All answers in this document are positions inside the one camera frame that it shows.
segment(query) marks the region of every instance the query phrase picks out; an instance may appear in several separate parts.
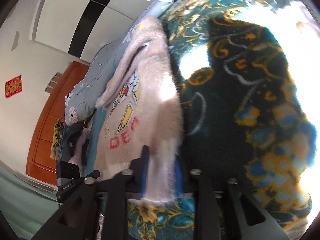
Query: red chinese decoration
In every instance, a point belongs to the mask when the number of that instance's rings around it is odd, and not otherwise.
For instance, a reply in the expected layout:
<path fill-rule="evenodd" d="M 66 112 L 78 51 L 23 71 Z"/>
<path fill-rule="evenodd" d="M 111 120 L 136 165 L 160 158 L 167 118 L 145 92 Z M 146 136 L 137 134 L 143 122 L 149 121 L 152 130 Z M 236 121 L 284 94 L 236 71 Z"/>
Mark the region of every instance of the red chinese decoration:
<path fill-rule="evenodd" d="M 21 75 L 5 83 L 5 98 L 9 98 L 21 91 L 22 91 Z"/>

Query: clothing pile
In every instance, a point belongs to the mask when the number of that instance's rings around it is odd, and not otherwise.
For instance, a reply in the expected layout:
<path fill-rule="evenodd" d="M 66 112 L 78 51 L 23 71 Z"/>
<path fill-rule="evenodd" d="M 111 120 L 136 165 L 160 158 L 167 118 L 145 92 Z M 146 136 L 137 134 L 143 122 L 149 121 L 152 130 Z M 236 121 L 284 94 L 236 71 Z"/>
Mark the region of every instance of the clothing pile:
<path fill-rule="evenodd" d="M 182 138 L 182 109 L 173 82 L 167 39 L 156 17 L 144 19 L 107 89 L 98 99 L 108 115 L 94 168 L 110 179 L 149 146 L 144 199 L 174 198 L 174 160 Z"/>
<path fill-rule="evenodd" d="M 82 124 L 66 125 L 59 119 L 54 127 L 50 158 L 76 164 L 81 169 L 87 162 L 89 129 Z"/>

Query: teal floral blanket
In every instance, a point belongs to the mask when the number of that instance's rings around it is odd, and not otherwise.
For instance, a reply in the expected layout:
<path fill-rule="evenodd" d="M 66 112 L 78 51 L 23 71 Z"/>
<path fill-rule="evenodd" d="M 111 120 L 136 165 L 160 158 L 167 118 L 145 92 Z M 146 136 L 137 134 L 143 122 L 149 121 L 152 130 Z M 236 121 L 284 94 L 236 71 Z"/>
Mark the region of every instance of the teal floral blanket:
<path fill-rule="evenodd" d="M 212 176 L 215 190 L 237 178 L 288 234 L 295 228 L 299 237 L 312 209 L 299 182 L 314 162 L 316 129 L 301 109 L 274 35 L 240 20 L 252 7 L 276 12 L 293 1 L 174 0 L 160 19 L 184 109 L 180 154 L 188 168 Z M 129 234 L 192 239 L 194 215 L 194 199 L 165 207 L 130 203 Z"/>

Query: white wall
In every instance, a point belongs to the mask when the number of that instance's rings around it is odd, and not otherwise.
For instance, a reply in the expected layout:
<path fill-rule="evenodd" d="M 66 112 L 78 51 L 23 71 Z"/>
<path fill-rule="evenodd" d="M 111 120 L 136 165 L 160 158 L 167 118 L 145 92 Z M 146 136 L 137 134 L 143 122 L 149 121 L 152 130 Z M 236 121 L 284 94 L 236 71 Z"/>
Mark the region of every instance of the white wall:
<path fill-rule="evenodd" d="M 29 40 L 39 0 L 19 0 L 0 29 L 0 159 L 25 174 L 29 145 L 56 72 L 80 61 L 62 51 Z M 11 51 L 16 31 L 18 46 Z M 22 75 L 22 92 L 5 98 L 5 81 Z"/>
<path fill-rule="evenodd" d="M 68 53 L 69 47 L 90 0 L 45 0 L 36 41 Z"/>

